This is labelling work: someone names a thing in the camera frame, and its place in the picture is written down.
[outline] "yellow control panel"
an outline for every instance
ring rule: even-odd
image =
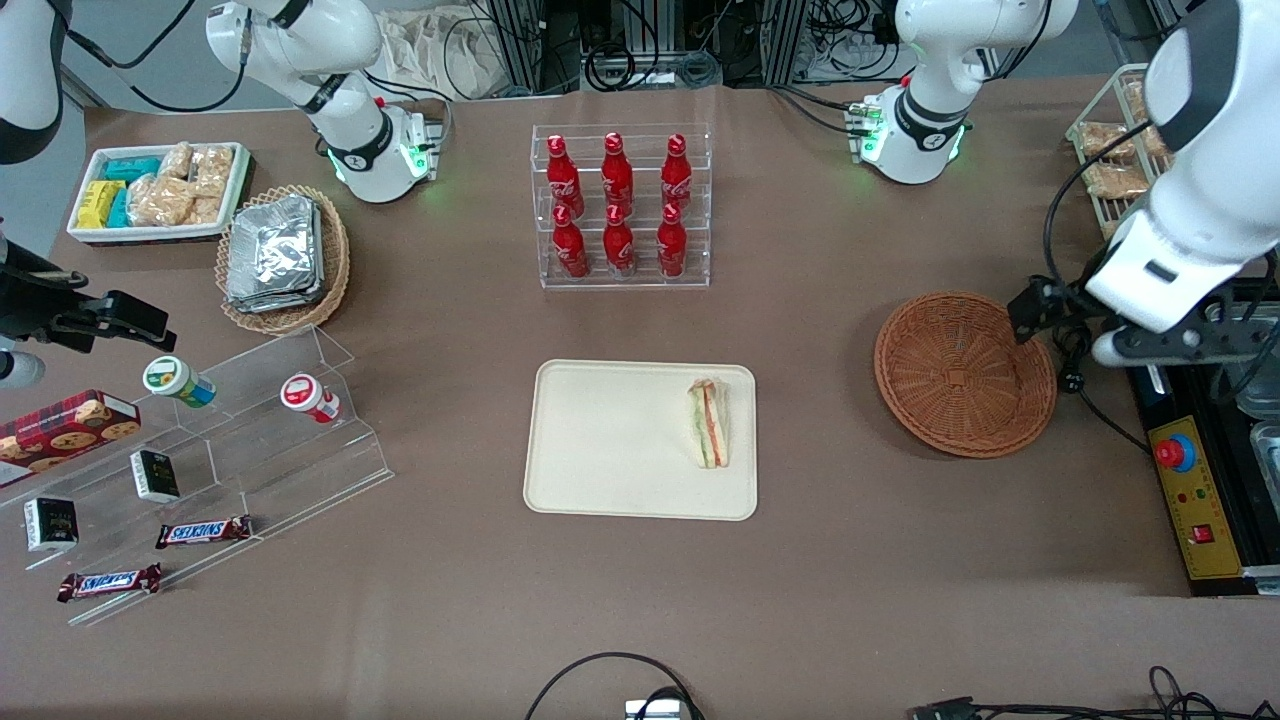
[[[1188,577],[1193,580],[1239,578],[1240,556],[1213,475],[1204,462],[1204,446],[1196,420],[1190,416],[1174,420],[1147,437]]]

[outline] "red button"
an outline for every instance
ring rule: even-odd
[[[1176,439],[1162,439],[1156,443],[1156,462],[1161,468],[1176,468],[1187,460],[1187,451],[1183,443]]]

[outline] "table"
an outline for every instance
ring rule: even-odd
[[[924,187],[852,167],[836,133],[762,91],[463,104],[439,182],[384,206],[343,191],[301,113],[90,113],[91,149],[236,140],[260,163],[255,191],[306,183],[337,202],[355,256],[326,329],[356,355],[352,395],[398,475],[91,629],[63,625],[55,588],[5,542],[0,714],[518,717],[600,650],[669,662],[717,719],[900,717],[957,694],[1132,706],[1157,662],[1226,707],[1280,696],[1280,603],[1188,600],[1149,461],[1075,398],[1027,450],[973,461],[915,441],[876,389],[872,345],[900,302],[945,288],[1004,301],[1043,272],[1044,208],[1074,161],[1061,133],[1102,82],[992,83],[960,158]],[[712,287],[544,293],[531,126],[709,114]],[[1082,192],[1059,215],[1061,263],[1078,268],[1096,222]],[[210,245],[60,237],[54,258],[169,310],[197,366],[265,340],[221,316]],[[88,386],[141,395],[154,352],[42,355],[44,384],[8,393],[6,414]],[[526,509],[534,373],[552,357],[750,368],[755,515]],[[1087,373],[1137,429],[1121,374]],[[621,661],[584,667],[540,716],[616,717],[660,684]]]

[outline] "foil wrapped food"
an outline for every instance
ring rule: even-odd
[[[312,305],[324,297],[320,208],[302,195],[251,205],[232,220],[227,302],[241,313]]]

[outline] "brown wicker basket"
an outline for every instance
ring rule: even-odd
[[[911,433],[964,457],[1027,447],[1057,400],[1044,346],[1015,343],[1005,307],[970,292],[922,295],[895,310],[876,338],[876,382]]]
[[[282,336],[303,325],[319,325],[333,315],[334,310],[342,302],[342,296],[347,293],[347,281],[351,278],[351,245],[347,242],[347,228],[343,227],[342,218],[338,217],[338,210],[324,193],[311,187],[288,184],[284,187],[273,187],[264,193],[255,195],[244,202],[244,206],[274,202],[294,192],[305,195],[320,205],[324,277],[325,284],[329,288],[320,302],[315,305],[285,307],[269,313],[241,313],[228,302],[223,302],[223,314],[247,331]],[[224,295],[227,293],[227,254],[230,234],[232,229],[228,225],[223,229],[221,240],[218,241],[218,265],[214,268],[214,279]]]

